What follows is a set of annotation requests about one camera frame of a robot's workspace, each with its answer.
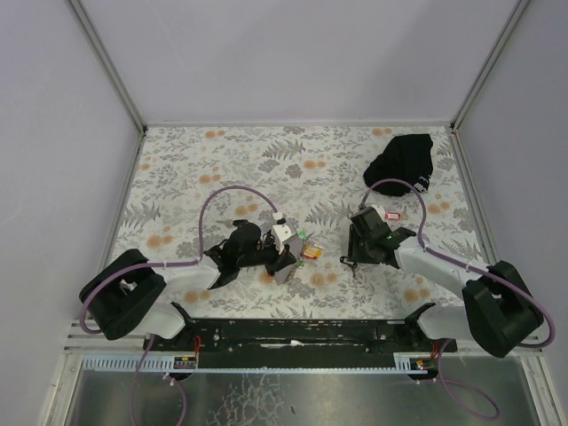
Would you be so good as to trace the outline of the blue key tag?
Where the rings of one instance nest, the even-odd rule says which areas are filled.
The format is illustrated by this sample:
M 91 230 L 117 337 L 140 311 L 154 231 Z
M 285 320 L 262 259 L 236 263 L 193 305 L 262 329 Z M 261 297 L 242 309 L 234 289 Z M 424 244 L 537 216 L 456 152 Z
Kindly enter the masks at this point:
M 357 271 L 359 269 L 359 263 L 357 261 L 349 258 L 348 256 L 341 256 L 340 263 L 350 269 L 353 279 L 357 278 Z

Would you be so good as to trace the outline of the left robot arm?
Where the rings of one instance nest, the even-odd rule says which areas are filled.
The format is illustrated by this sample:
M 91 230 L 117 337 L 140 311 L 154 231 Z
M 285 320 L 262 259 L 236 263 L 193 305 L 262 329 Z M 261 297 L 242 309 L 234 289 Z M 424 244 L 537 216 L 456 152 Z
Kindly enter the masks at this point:
M 165 296 L 187 290 L 213 290 L 235 281 L 241 270 L 263 266 L 267 275 L 284 283 L 300 259 L 304 240 L 281 219 L 266 233 L 247 220 L 233 222 L 234 230 L 198 260 L 152 263 L 129 249 L 86 284 L 79 294 L 88 334 L 109 341 L 133 332 L 172 339 L 191 321 L 176 301 Z

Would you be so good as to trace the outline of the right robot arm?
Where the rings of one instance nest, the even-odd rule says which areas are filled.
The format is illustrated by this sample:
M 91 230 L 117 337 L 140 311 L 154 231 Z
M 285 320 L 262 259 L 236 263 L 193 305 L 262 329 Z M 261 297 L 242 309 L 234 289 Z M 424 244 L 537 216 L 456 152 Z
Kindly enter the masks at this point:
M 428 245 L 420 231 L 390 229 L 374 207 L 351 217 L 347 260 L 415 273 L 458 296 L 462 306 L 430 307 L 419 314 L 418 326 L 431 340 L 469 339 L 503 358 L 516 347 L 529 347 L 527 338 L 550 321 L 512 264 L 450 256 Z

